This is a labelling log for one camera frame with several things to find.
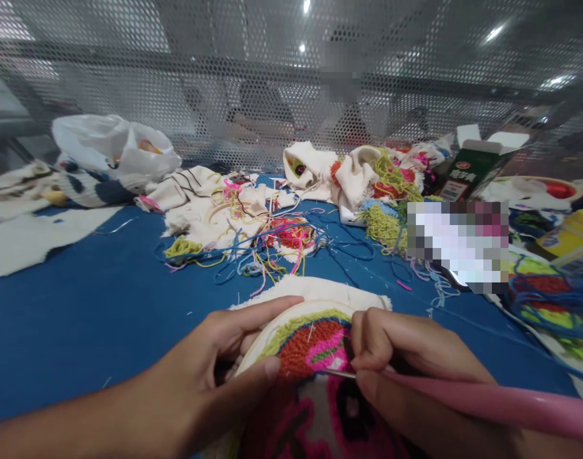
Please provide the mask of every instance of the plastic bag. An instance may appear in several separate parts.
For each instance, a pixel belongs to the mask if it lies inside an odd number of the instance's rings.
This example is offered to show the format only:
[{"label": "plastic bag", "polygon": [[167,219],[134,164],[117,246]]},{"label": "plastic bag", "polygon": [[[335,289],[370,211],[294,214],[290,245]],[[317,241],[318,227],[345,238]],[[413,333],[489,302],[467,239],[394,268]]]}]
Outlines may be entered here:
[{"label": "plastic bag", "polygon": [[117,115],[75,115],[54,120],[52,132],[62,155],[80,167],[112,179],[139,173],[159,180],[181,165],[162,132]]}]

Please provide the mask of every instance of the perforated metal panel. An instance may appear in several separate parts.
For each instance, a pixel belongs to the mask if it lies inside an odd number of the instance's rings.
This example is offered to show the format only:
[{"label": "perforated metal panel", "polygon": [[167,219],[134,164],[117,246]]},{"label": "perforated metal panel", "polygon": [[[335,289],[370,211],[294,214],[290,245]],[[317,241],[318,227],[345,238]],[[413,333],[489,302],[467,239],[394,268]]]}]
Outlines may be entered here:
[{"label": "perforated metal panel", "polygon": [[116,113],[264,171],[294,140],[487,135],[550,106],[536,163],[583,130],[583,1],[0,0],[0,76],[44,124]]}]

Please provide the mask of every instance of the blue table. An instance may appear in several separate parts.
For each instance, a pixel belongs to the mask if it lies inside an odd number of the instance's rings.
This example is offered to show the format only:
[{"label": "blue table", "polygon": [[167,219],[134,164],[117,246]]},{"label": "blue table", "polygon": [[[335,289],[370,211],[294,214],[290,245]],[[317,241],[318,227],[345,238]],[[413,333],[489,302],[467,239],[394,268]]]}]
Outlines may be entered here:
[{"label": "blue table", "polygon": [[[298,210],[332,205],[303,201]],[[216,268],[188,266],[170,273],[154,256],[162,216],[122,209],[101,231],[55,251],[48,260],[0,278],[0,418],[35,410],[115,384],[145,370],[216,309],[226,309],[261,285],[235,277],[215,287]],[[348,240],[330,224],[333,237]],[[350,229],[359,237],[364,230]],[[394,309],[427,316],[433,284],[414,278],[412,292],[395,284],[389,260],[352,260],[348,272],[319,251],[306,276],[348,282],[391,298]],[[445,308],[501,334],[527,339],[482,296],[464,293]],[[436,310],[434,320],[457,332],[500,384],[576,395],[570,378],[553,362],[458,317]]]}]

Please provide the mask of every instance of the cardboard box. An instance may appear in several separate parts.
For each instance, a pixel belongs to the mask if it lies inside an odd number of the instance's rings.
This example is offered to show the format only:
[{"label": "cardboard box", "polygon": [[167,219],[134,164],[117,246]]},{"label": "cardboard box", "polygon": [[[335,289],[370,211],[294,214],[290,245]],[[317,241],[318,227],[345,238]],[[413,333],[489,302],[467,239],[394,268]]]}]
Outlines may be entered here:
[{"label": "cardboard box", "polygon": [[458,126],[461,150],[450,165],[439,195],[447,201],[467,201],[478,196],[528,140],[529,134],[508,132],[481,140],[478,124]]}]

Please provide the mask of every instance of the left hand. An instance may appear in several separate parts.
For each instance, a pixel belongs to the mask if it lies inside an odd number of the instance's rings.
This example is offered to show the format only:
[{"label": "left hand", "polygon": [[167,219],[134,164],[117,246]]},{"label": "left hand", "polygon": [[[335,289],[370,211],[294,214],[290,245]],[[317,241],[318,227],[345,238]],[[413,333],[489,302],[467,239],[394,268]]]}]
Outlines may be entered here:
[{"label": "left hand", "polygon": [[212,312],[152,368],[111,388],[119,391],[112,400],[119,413],[116,443],[132,449],[119,456],[188,457],[246,419],[275,382],[279,359],[264,358],[230,379],[232,368],[221,385],[215,364],[239,365],[259,328],[303,300],[283,296]]}]

